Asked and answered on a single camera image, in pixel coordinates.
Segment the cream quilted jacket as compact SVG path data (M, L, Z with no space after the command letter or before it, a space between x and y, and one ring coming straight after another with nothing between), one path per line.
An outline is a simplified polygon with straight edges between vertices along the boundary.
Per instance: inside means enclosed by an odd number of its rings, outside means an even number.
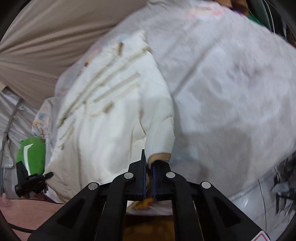
M144 31L111 42L83 69L57 116L47 172L65 203L87 184L106 184L145 155L168 161L174 146L174 107Z

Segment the green plush pillow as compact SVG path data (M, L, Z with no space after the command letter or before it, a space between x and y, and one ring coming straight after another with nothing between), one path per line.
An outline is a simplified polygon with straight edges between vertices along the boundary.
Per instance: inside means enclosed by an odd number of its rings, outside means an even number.
M42 175L45 170L45 142L38 137L30 137L21 141L16 156L16 166L28 176L33 174Z

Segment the silver wardrobe cover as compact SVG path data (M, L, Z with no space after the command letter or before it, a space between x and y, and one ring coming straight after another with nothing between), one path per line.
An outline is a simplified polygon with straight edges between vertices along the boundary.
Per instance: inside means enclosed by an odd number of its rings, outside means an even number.
M37 109L5 88L1 91L1 194L17 199L16 156L21 141L32 136Z

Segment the grey printed fleece blanket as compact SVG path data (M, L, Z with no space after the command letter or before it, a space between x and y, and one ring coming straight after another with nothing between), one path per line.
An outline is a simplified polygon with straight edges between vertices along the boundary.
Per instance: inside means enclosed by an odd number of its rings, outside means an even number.
M295 150L295 48L269 29L217 3L158 1L97 41L59 78L64 97L111 42L144 31L174 107L171 169L233 196ZM50 149L57 137L43 124Z

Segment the beige curtain fabric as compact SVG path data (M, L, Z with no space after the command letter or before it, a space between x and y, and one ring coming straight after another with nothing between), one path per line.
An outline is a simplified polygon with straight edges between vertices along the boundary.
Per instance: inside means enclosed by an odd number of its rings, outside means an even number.
M1 39L1 88L39 107L59 76L146 1L29 1Z

